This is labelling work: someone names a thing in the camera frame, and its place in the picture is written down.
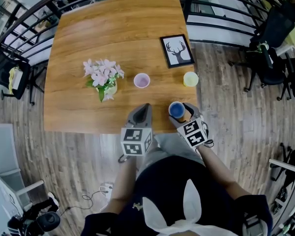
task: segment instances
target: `white bow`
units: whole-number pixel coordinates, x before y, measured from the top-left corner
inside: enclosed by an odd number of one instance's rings
[[[186,219],[176,221],[167,226],[166,221],[156,205],[148,198],[143,197],[143,212],[146,225],[160,234],[172,235],[192,231],[200,236],[237,236],[236,234],[217,226],[203,226],[196,224],[201,218],[202,208],[199,193],[189,179],[183,194],[183,213]]]

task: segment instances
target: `gray pants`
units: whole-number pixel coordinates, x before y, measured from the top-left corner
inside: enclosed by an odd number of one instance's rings
[[[143,158],[137,177],[148,166],[172,155],[181,156],[204,165],[201,156],[193,151],[178,133],[158,134],[153,137],[153,142]]]

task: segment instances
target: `yellow cup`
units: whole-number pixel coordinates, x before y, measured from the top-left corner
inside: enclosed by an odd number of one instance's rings
[[[186,72],[183,76],[183,85],[185,87],[194,87],[199,82],[199,77],[194,72]]]

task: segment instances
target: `black metal railing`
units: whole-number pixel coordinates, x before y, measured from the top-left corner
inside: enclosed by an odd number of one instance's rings
[[[33,55],[36,55],[46,49],[51,48],[51,45],[42,45],[43,43],[47,42],[48,40],[51,40],[54,38],[54,34],[50,34],[47,37],[42,37],[42,35],[46,32],[52,31],[55,27],[57,27],[59,23],[59,19],[61,15],[64,12],[67,12],[69,10],[72,10],[76,8],[77,6],[84,6],[88,2],[96,2],[97,0],[76,0],[73,1],[69,4],[63,4],[62,7],[58,7],[56,5],[56,0],[41,0],[37,4],[35,4],[32,8],[30,8],[28,11],[26,11],[20,18],[16,18],[15,14],[17,13],[17,8],[13,13],[11,14],[11,17],[8,21],[8,29],[3,32],[2,36],[0,37],[0,47],[4,49],[5,52],[13,55],[13,54],[18,54],[22,55],[25,58],[30,58]],[[181,6],[182,6],[182,11],[184,14],[184,18],[186,20],[187,25],[193,25],[193,26],[200,26],[200,27],[211,27],[211,28],[220,28],[223,30],[230,30],[230,31],[236,31],[242,34],[246,34],[249,36],[254,36],[254,30],[266,20],[267,14],[268,14],[268,9],[266,6],[263,4],[262,1],[264,0],[256,0],[253,2],[253,0],[236,0],[238,2],[241,2],[247,10],[240,10],[238,8],[234,8],[231,6],[228,6],[227,4],[218,4],[218,3],[213,3],[209,2],[207,0],[180,0]],[[280,3],[278,3],[276,0],[266,0],[273,6],[280,6]],[[191,11],[192,6],[199,6],[200,11]],[[206,13],[201,11],[201,6],[210,6],[210,7],[217,7],[221,8],[223,10],[228,10],[232,11],[238,14],[241,14],[243,16],[250,17],[253,21],[251,22],[246,22],[242,21],[236,18],[231,18],[231,17],[226,17],[221,16],[221,15],[216,15],[214,13]],[[40,9],[47,7],[49,9],[48,13],[45,13],[43,17],[37,20],[37,22],[28,25],[25,24],[25,20],[28,19],[30,16],[32,16],[34,13],[37,13]],[[245,27],[248,27],[251,30],[243,30],[239,28],[234,28],[230,26],[223,26],[219,24],[208,24],[208,23],[199,23],[199,22],[190,22],[188,20],[189,16],[200,16],[200,17],[207,17],[207,18],[214,18],[218,20],[223,20],[223,21],[228,21],[228,22],[233,22],[237,23],[239,25],[243,25]],[[36,31],[35,27],[39,25],[42,22],[45,21],[50,21],[49,26],[47,26],[45,29]],[[25,27],[25,29],[21,33],[16,33],[15,29],[19,26],[22,25]],[[31,32],[31,36],[25,36],[27,32]],[[8,36],[14,36],[13,40],[10,40],[8,43],[7,37]]]

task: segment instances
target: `deer antler picture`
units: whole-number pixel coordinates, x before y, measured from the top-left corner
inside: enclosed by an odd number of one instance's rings
[[[184,35],[161,37],[161,41],[170,68],[194,63]]]

